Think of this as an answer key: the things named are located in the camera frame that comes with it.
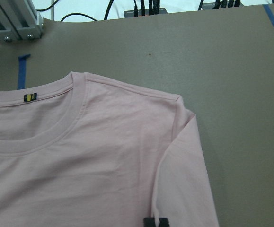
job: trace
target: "t-shirt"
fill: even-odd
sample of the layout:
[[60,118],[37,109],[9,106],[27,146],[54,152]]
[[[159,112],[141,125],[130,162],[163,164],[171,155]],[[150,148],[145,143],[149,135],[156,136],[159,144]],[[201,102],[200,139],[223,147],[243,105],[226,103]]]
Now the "t-shirt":
[[0,91],[0,227],[217,227],[180,95],[91,73]]

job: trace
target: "pink fabric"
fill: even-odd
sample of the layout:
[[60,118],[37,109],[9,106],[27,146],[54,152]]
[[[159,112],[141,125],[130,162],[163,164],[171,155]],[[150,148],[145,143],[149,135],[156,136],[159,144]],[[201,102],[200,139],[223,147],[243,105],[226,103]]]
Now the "pink fabric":
[[76,72],[0,92],[0,227],[142,227],[151,216],[218,226],[181,96]]

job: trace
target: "black tag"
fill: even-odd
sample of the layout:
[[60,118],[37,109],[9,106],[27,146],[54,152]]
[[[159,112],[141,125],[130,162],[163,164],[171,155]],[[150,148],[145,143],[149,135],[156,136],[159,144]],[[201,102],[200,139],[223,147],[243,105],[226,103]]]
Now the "black tag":
[[[159,227],[169,227],[169,222],[167,218],[159,218]],[[145,218],[143,220],[144,227],[156,227],[155,218]]]
[[24,102],[28,103],[37,99],[37,93],[24,95]]

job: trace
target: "white floor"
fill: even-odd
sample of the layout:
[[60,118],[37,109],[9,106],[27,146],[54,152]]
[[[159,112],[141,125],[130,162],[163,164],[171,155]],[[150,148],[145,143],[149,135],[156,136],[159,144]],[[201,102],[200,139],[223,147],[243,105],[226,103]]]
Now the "white floor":
[[[140,0],[136,0],[140,9]],[[44,9],[51,5],[52,0],[32,0],[36,9]],[[271,4],[272,0],[241,0],[245,5]],[[69,13],[87,14],[97,20],[103,20],[109,0],[59,0],[54,6],[54,17],[51,10],[41,12],[42,17],[47,19],[61,20]],[[160,7],[165,7],[168,13],[196,11],[198,10],[200,0],[160,0]],[[148,8],[148,1],[145,0],[145,7]],[[114,0],[110,9],[108,19],[124,18],[123,12],[134,8],[133,0]],[[71,16],[64,20],[65,22],[87,22],[91,19],[83,16]]]

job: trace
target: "yellow and black tag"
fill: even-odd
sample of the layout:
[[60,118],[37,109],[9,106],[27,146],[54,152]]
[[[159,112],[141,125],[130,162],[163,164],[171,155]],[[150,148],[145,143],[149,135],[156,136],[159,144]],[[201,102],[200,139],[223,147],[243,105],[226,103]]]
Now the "yellow and black tag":
[[24,102],[28,103],[37,99],[37,93],[24,95]]

